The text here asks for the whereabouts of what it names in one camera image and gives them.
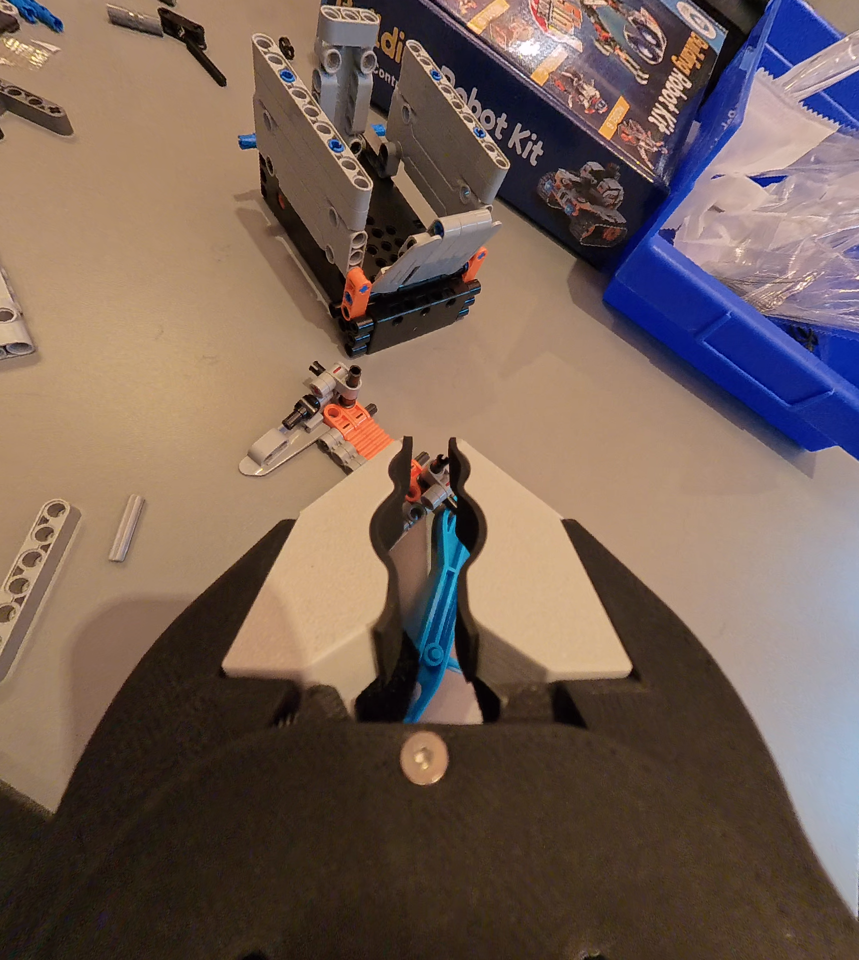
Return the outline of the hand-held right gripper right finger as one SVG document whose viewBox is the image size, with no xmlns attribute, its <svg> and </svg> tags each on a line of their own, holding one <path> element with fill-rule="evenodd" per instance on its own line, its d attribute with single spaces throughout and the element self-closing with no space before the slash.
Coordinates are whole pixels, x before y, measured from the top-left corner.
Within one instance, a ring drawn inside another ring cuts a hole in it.
<svg viewBox="0 0 859 960">
<path fill-rule="evenodd" d="M 557 681 L 615 680 L 632 664 L 563 517 L 465 440 L 448 447 L 456 533 L 455 640 L 468 681 L 501 697 Z"/>
</svg>

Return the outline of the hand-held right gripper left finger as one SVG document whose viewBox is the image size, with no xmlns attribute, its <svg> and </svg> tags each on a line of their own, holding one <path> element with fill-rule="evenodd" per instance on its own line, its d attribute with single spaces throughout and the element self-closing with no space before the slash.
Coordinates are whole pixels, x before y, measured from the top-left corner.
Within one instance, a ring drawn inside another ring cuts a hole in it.
<svg viewBox="0 0 859 960">
<path fill-rule="evenodd" d="M 299 513 L 223 659 L 225 674 L 331 687 L 349 709 L 375 680 L 372 630 L 390 574 L 370 525 L 394 491 L 398 454 L 407 487 L 412 440 L 394 439 Z"/>
</svg>

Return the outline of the blue brick separator tool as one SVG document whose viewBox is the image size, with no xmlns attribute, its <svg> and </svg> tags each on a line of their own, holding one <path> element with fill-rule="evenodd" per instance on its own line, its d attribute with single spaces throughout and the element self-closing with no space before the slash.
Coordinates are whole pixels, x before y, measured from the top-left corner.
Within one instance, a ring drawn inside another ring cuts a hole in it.
<svg viewBox="0 0 859 960">
<path fill-rule="evenodd" d="M 457 533 L 455 510 L 442 509 L 432 525 L 428 595 L 414 640 L 419 668 L 405 723 L 421 720 L 448 672 L 461 674 L 455 653 L 459 576 L 469 555 Z"/>
</svg>

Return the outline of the blue plastic bin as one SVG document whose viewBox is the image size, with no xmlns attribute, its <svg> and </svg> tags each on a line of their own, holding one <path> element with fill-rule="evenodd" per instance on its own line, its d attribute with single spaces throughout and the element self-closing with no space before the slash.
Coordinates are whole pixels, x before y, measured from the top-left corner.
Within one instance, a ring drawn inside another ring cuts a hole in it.
<svg viewBox="0 0 859 960">
<path fill-rule="evenodd" d="M 814 351 L 688 259 L 671 221 L 742 124 L 760 68 L 780 77 L 840 38 L 807 3 L 772 2 L 697 115 L 668 199 L 630 242 L 603 298 L 810 451 L 859 461 L 859 340 L 820 333 Z"/>
</svg>

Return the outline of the clear plastic parts bag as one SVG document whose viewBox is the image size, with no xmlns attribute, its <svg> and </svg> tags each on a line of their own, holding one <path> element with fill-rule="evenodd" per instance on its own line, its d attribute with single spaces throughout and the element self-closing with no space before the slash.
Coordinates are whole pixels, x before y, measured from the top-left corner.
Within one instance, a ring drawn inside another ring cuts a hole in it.
<svg viewBox="0 0 859 960">
<path fill-rule="evenodd" d="M 676 249 L 765 315 L 859 331 L 859 131 L 804 106 L 858 69 L 856 30 L 782 78 L 759 70 L 672 221 Z"/>
</svg>

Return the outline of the grey orange winged brick assembly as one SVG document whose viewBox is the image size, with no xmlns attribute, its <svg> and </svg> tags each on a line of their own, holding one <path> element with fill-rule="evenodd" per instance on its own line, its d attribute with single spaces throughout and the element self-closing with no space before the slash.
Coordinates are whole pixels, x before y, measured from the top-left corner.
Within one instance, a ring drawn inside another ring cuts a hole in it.
<svg viewBox="0 0 859 960">
<path fill-rule="evenodd" d="M 241 474 L 269 474 L 314 445 L 351 473 L 390 445 L 390 437 L 375 419 L 376 405 L 359 401 L 363 378 L 359 366 L 314 362 L 309 370 L 306 394 L 279 427 L 250 446 L 238 466 Z"/>
</svg>

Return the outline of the short grey axle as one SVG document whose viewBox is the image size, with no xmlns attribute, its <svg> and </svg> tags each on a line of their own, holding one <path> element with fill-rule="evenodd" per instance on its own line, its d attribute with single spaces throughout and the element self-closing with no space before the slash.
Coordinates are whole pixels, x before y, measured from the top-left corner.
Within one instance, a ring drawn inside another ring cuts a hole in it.
<svg viewBox="0 0 859 960">
<path fill-rule="evenodd" d="M 111 563 L 125 561 L 145 505 L 146 499 L 140 494 L 129 496 L 109 552 Z"/>
</svg>

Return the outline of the long grey holed beam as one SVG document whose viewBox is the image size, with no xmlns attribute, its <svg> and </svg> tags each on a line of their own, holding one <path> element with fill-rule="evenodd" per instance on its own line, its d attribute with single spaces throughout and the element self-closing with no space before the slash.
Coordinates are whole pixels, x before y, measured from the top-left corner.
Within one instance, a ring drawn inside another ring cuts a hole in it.
<svg viewBox="0 0 859 960">
<path fill-rule="evenodd" d="M 47 501 L 17 551 L 0 588 L 0 681 L 27 637 L 79 519 L 68 501 Z"/>
</svg>

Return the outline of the grey black brick model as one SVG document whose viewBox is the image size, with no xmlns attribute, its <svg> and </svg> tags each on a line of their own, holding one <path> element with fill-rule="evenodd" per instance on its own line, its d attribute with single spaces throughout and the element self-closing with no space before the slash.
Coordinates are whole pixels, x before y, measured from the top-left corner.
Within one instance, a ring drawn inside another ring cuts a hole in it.
<svg viewBox="0 0 859 960">
<path fill-rule="evenodd" d="M 380 26 L 373 9 L 322 5 L 308 84 L 284 42 L 252 37 L 261 193 L 349 357 L 469 313 L 510 168 L 415 41 L 402 47 L 385 133 L 369 124 Z"/>
</svg>

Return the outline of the dark blue kit box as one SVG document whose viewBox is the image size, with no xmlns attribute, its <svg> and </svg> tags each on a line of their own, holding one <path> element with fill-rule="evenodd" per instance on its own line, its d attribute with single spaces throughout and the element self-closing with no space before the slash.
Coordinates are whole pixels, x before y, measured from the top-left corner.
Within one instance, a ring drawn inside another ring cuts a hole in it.
<svg viewBox="0 0 859 960">
<path fill-rule="evenodd" d="M 346 2 L 380 17 L 374 104 L 417 42 L 507 156 L 498 197 L 601 270 L 669 193 L 722 54 L 708 2 Z"/>
</svg>

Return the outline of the black beam with axle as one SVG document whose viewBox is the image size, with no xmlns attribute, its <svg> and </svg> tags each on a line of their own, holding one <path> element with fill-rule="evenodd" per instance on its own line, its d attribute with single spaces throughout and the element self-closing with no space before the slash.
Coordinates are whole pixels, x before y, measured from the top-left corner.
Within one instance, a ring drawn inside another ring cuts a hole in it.
<svg viewBox="0 0 859 960">
<path fill-rule="evenodd" d="M 193 56 L 200 66 L 207 72 L 218 86 L 226 88 L 227 78 L 206 54 L 207 41 L 205 28 L 193 20 L 185 18 L 168 6 L 160 6 L 157 10 L 162 33 L 183 43 L 185 49 Z"/>
</svg>

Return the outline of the dark grey bent beam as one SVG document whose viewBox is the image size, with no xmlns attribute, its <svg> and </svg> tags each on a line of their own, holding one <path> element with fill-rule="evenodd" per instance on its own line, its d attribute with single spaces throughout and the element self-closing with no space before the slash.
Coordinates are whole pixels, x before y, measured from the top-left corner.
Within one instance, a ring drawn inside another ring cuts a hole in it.
<svg viewBox="0 0 859 960">
<path fill-rule="evenodd" d="M 0 117 L 13 114 L 61 137 L 75 131 L 61 105 L 0 78 Z"/>
</svg>

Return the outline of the silver grey tube piece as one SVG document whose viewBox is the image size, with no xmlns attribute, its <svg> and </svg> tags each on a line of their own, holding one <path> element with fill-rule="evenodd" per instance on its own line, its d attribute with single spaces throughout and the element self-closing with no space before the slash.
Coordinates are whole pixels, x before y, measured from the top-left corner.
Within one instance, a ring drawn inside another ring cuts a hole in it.
<svg viewBox="0 0 859 960">
<path fill-rule="evenodd" d="M 106 13 L 113 26 L 154 37 L 164 36 L 165 31 L 158 14 L 144 13 L 113 4 L 106 5 Z"/>
</svg>

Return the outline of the small clear packet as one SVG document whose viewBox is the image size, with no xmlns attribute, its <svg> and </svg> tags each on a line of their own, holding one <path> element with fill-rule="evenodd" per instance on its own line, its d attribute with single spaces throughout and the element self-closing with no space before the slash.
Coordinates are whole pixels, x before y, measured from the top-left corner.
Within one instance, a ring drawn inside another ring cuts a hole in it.
<svg viewBox="0 0 859 960">
<path fill-rule="evenodd" d="M 0 37 L 0 66 L 37 70 L 60 52 L 55 45 L 23 38 L 18 33 L 6 33 Z"/>
</svg>

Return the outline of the blue brick piece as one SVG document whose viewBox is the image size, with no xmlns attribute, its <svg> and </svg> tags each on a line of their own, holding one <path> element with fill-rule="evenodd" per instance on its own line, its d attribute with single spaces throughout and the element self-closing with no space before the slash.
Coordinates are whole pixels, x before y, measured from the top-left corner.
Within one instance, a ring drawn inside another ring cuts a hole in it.
<svg viewBox="0 0 859 960">
<path fill-rule="evenodd" d="M 19 16 L 29 24 L 41 23 L 54 33 L 63 33 L 63 21 L 39 1 L 13 0 L 9 3 L 16 8 Z"/>
</svg>

